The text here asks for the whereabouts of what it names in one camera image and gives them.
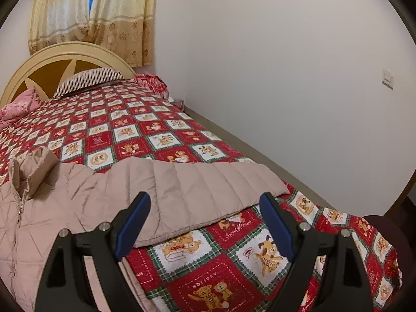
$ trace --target baseboard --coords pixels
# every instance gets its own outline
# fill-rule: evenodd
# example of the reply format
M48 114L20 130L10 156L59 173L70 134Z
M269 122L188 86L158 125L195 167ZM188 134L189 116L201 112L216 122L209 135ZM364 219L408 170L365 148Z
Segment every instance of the baseboard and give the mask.
M262 153L257 151L252 146L249 146L247 143L243 142L240 138L234 136L233 134L229 133L228 131L216 125L215 123L211 122L210 120L206 119L205 117L199 115L198 113L196 113L190 108L186 108L185 112L188 115L190 115L195 121L197 121L198 123L203 125L205 128L207 128L209 131L211 131L213 134L221 138L224 142L227 142L228 144L230 144L231 146L239 150L246 157L251 158L253 161L257 163L266 165L276 175L278 175L280 179L290 183L292 186L298 189L301 193L303 193L306 197L308 197L314 204L334 209L327 201L325 201L315 191L307 187L304 183L302 183L292 174L287 172L280 165L276 164L271 159L264 156Z

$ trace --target jacket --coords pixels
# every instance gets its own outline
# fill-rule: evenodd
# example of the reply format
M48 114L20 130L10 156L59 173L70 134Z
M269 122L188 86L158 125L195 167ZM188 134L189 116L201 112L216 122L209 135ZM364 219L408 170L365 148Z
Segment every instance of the jacket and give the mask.
M135 247L232 216L257 204L263 192L288 193L261 164L182 164L130 157L100 174L85 165L60 163L44 147L21 163L13 158L9 181L0 187L0 278L20 306L33 311L44 264L62 228L79 233L112 221L140 191L149 193L151 211ZM91 259L86 265L97 305L107 311ZM120 266L141 302L140 285L127 262Z

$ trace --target arched headboard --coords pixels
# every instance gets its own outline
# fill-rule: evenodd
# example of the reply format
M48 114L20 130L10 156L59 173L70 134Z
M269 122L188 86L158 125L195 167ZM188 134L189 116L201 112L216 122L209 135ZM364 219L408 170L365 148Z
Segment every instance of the arched headboard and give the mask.
M126 79L134 70L118 55L86 42L64 42L33 54L13 74L0 99L0 106L12 102L27 88L35 88L41 101L53 96L58 86L72 75L88 69L111 67Z

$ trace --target wall switch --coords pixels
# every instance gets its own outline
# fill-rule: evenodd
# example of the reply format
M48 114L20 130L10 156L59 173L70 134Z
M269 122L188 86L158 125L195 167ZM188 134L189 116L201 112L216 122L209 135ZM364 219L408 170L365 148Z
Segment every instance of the wall switch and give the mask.
M383 69L383 81L382 83L388 86L390 89L393 89L393 74L386 69Z

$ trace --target red checkered bedspread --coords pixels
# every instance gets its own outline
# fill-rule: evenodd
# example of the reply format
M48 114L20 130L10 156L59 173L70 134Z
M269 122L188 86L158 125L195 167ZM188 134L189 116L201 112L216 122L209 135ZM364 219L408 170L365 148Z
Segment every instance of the red checkered bedspread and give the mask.
M85 164L97 172L130 156L169 162L252 162L134 80L49 100L3 130L0 184L8 180L10 158L21 160L39 146L52 150L62 162ZM382 309L399 285L396 250L365 220L315 206L288 188L291 195L277 200L299 222L308 221L320 231L353 231L369 275L374 310ZM128 261L147 298L162 312L262 311L290 268L275 249L268 248L266 256L273 258L267 261L262 248L271 242L257 206L165 243L133 250ZM323 264L319 257L302 312L315 300ZM204 299L207 294L211 302Z

